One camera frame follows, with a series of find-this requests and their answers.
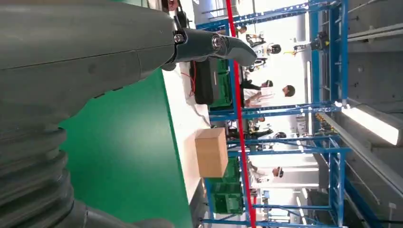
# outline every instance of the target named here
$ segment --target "metal shelf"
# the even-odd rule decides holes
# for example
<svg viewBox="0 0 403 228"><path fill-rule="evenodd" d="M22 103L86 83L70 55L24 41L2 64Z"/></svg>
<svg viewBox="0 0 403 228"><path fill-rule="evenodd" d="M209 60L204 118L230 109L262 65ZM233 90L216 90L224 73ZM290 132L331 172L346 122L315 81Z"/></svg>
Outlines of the metal shelf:
<svg viewBox="0 0 403 228"><path fill-rule="evenodd" d="M230 0L226 0L227 6L230 6ZM328 90L331 93L331 97L327 101L323 101L320 98L320 73L319 73L319 53L318 51L312 52L312 100L311 104L297 104L297 105L282 105L275 107L262 107L262 108L241 108L240 105L240 86L239 86L239 67L234 61L230 61L230 77L233 97L233 109L225 111L210 112L211 121L222 120L238 120L239 123L243 118L251 119L257 117L266 116L278 116L278 115L294 115L294 114L313 114L322 112L337 112L341 111L342 107L335 106L335 101L342 101L345 105L348 93L348 69L347 69L347 32L348 32L348 0L310 0L309 2L298 4L294 6L275 9L263 13L253 13L245 16L232 17L231 7L227 7L228 19L222 19L206 24L197 25L196 28L209 31L225 30L226 34L235 34L235 26L244 26L256 23L262 23L266 21L282 19L287 17L293 17L309 13L311 22L311 37L317 37L318 34L318 12L322 10L328 10L331 17L329 24L329 61L330 61L330 85ZM242 172L243 182L243 196L245 205L245 221L231 221L227 219L215 219L212 206L210 204L210 218L204 219L203 223L213 224L232 224L232 225L245 225L255 228L259 226L270 227L296 227L296 228L330 228L330 227L343 227L344 219L344 181L345 181L345 153L350 151L350 148L341 148L337 144L339 140L338 136L318 136L318 137L303 137L303 138L285 138L285 139L265 139L265 140L244 140L243 126L239 124L240 140L228 141L229 156L240 157L240 169ZM263 150L257 152L247 152L245 150L246 145L257 143L282 143L287 145L297 146L297 141L308 141L307 145L302 145L303 149L286 150L286 151L274 151ZM330 145L328 148L324 148L322 143L326 142L326 145ZM249 177L246 171L246 160L248 156L262 155L262 154L302 154L302 153L319 153L324 156L328 156L330 160L329 168L329 204L327 206L294 206L294 205L260 205L251 203L251 195L249 190ZM211 197L209 193L210 184L206 181L206 190L208 198ZM291 209L313 209L313 210L328 210L335 221L334 225L324 225L319 221L306 218L309 223L313 225L303 224L289 224L267 221L256 221L255 209L258 208L279 208L287 210L291 214L301 216Z"/></svg>

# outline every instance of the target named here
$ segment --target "blue steel frame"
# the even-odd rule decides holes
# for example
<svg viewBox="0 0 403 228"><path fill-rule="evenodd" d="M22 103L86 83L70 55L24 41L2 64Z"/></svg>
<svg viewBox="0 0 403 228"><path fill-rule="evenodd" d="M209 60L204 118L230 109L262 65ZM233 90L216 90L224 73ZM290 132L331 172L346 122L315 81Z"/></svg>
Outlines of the blue steel frame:
<svg viewBox="0 0 403 228"><path fill-rule="evenodd" d="M293 17L297 15L309 12L310 17L310 28L311 37L315 38L319 32L319 11L329 10L329 61L330 61L330 71L331 79L329 90L331 91L331 98L329 101L323 101L320 95L320 67L319 67L319 53L317 51L312 52L312 101L311 104L299 104L299 105L283 105L275 107L262 107L262 108L244 108L242 109L244 119L265 117L265 116L278 116L278 115L294 115L301 113L318 113L318 112L335 112L341 111L341 107L336 107L334 101L342 101L345 105L345 100L347 99L348 92L348 54L347 54L347 33L348 33L348 0L309 0L304 4L299 4L295 6L289 6L281 9L276 9L272 11L267 11L263 13L249 14L245 16L234 17L235 26L244 26L255 23L262 23L266 21L282 19L287 17ZM204 29L209 31L219 31L225 30L226 34L229 35L229 20L223 19L215 22L210 22L206 24L197 25L197 29ZM233 98L233 110L226 111L215 111L210 112L211 121L220 120L235 120L237 119L237 110L235 99L235 85L234 83L234 64L230 61L230 79L232 88L232 98ZM296 227L296 228L330 228L330 227L343 227L344 219L344 186L345 186L345 153L350 151L349 148L340 148L336 143L337 136L319 136L319 137L305 137L305 138L286 138L286 139L265 139L265 140L245 140L246 145L256 144L256 143L284 143L289 145L297 144L293 143L296 141L311 141L313 145L302 145L304 147L302 150L286 150L286 151L273 151L264 150L258 152L248 152L247 155L262 155L262 154L301 154L301 153L321 153L329 157L329 204L328 206L292 206L292 205L253 205L252 209L256 208L280 208L284 210L289 209L313 209L313 210L328 210L334 217L335 225L324 225L318 221L313 221L314 225L303 225L303 224L289 224L289 223L278 223L278 222L267 222L267 221L257 221L256 225L259 226L273 226L273 227ZM327 141L329 147L322 147L322 143ZM231 149L236 149L240 141L228 141L229 145L229 156L239 156L238 150L232 151ZM209 198L210 207L210 218L202 220L203 223L211 224L233 224L233 225L245 225L250 226L250 210L245 207L246 220L245 221L230 221L227 220L232 218L232 216L227 216L225 219L215 219L212 212L211 205L211 194L210 183L205 180L207 197ZM249 186L243 186L243 191L245 193L246 188Z"/></svg>
<svg viewBox="0 0 403 228"><path fill-rule="evenodd" d="M301 137L301 138L283 138L283 139L263 139L263 140L245 140L246 145L257 144L257 143L285 143L292 144L294 146L299 146L299 144L292 142L307 142L307 145L300 143L301 146L304 147L303 150L295 149L295 150L284 150L284 151L274 151L274 150L263 150L256 152L247 152L248 156L251 155L264 155L264 154L310 154L310 153L321 153L330 155L333 159L330 161L334 161L329 168L329 180L330 187L332 189L332 194L329 195L329 204L327 206L295 206L295 205L261 205L254 204L253 208L278 208L282 210L286 210L291 214L295 214L297 216L301 216L297 214L292 209L310 209L310 210L327 210L334 217L337 224L335 225L324 225L319 221L314 219L305 217L306 220L309 220L314 225L303 225L303 224L289 224L289 223L278 223L278 222L268 222L268 221L257 221L256 224L260 226L273 226L273 227L321 227L321 228L330 228L330 227L343 227L343 215L344 215L344 182L345 182L345 153L349 152L350 148L341 148L336 141L339 139L338 135L331 136L317 136L317 137ZM308 142L316 142L312 143L315 146L308 145ZM324 148L322 146L316 146L319 142L319 145L328 144L329 147ZM228 141L227 145L236 145L239 146L239 140ZM239 157L240 151L229 150L229 157ZM209 181L205 179L206 190L209 191ZM211 194L207 193L207 198L209 199L209 210L212 215L213 207L210 204L211 202ZM210 216L209 219L202 220L203 223L212 223L212 224L232 224L232 225L250 225L248 220L246 221L231 221L226 220L232 218L233 216L227 216L225 219L214 219L214 217Z"/></svg>

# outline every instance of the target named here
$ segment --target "person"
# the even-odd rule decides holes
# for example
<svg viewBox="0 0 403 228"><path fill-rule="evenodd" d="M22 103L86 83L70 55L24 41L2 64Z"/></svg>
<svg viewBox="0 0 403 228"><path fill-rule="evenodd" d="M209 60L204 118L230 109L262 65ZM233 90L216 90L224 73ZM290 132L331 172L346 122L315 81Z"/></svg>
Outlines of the person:
<svg viewBox="0 0 403 228"><path fill-rule="evenodd" d="M168 10L175 11L179 7L178 0L167 0L168 1Z"/></svg>
<svg viewBox="0 0 403 228"><path fill-rule="evenodd" d="M265 119L264 117L259 117L259 118L258 118L258 121L259 121L259 122L264 122L265 120L266 120L266 119ZM273 130L271 130L271 129L267 129L266 131L263 131L263 132L256 132L256 131L253 131L252 133L247 133L247 132L244 131L244 135L245 135L245 138L246 138L246 139L258 139L259 137L262 137L262 136L264 136L264 135L271 134L271 133L273 133ZM239 138L240 138L240 134L239 134L237 128L230 128L230 129L228 129L228 135L227 135L227 136L228 136L229 138L235 138L235 139L239 139Z"/></svg>
<svg viewBox="0 0 403 228"><path fill-rule="evenodd" d="M281 92L276 92L272 87L262 87L258 92L244 89L245 107L270 106L270 101L281 93L285 97L292 97L295 94L295 88L292 85L287 85L281 89Z"/></svg>
<svg viewBox="0 0 403 228"><path fill-rule="evenodd" d="M272 182L275 177L282 178L284 176L283 168L280 166L273 168L271 172L266 172L254 166L250 160L248 160L248 169L251 176L256 179L257 183Z"/></svg>
<svg viewBox="0 0 403 228"><path fill-rule="evenodd" d="M264 87L273 87L273 82L270 80L267 80L266 82L264 82L260 86L258 86L258 85L252 84L252 80L245 80L245 81L242 81L242 83L240 84L241 89L261 90Z"/></svg>

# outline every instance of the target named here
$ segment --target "white shirt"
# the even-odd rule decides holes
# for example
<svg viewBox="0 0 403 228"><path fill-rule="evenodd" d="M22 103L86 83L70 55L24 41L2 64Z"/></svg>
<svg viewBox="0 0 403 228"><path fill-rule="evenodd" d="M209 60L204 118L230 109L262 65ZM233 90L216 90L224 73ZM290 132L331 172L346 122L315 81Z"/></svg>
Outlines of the white shirt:
<svg viewBox="0 0 403 228"><path fill-rule="evenodd" d="M261 88L262 96L250 102L251 105L260 105L261 107L271 106L273 98L278 94L273 87Z"/></svg>
<svg viewBox="0 0 403 228"><path fill-rule="evenodd" d="M246 32L244 33L238 33L238 39L242 40L243 42L245 42L247 45L249 45L248 41L246 40Z"/></svg>
<svg viewBox="0 0 403 228"><path fill-rule="evenodd" d="M257 181L259 180L259 183L272 182L274 179L274 175L272 172L266 172L259 168L257 171L250 169L250 173Z"/></svg>
<svg viewBox="0 0 403 228"><path fill-rule="evenodd" d="M243 98L245 100L251 98L253 95L256 95L259 90L256 89L243 89Z"/></svg>

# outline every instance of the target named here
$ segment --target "green panel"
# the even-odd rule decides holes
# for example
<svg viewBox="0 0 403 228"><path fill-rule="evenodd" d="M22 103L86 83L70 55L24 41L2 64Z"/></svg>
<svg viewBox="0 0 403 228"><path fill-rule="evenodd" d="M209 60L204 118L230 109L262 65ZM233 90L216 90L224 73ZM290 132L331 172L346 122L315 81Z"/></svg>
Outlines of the green panel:
<svg viewBox="0 0 403 228"><path fill-rule="evenodd" d="M75 196L126 222L192 227L161 70L62 123Z"/></svg>

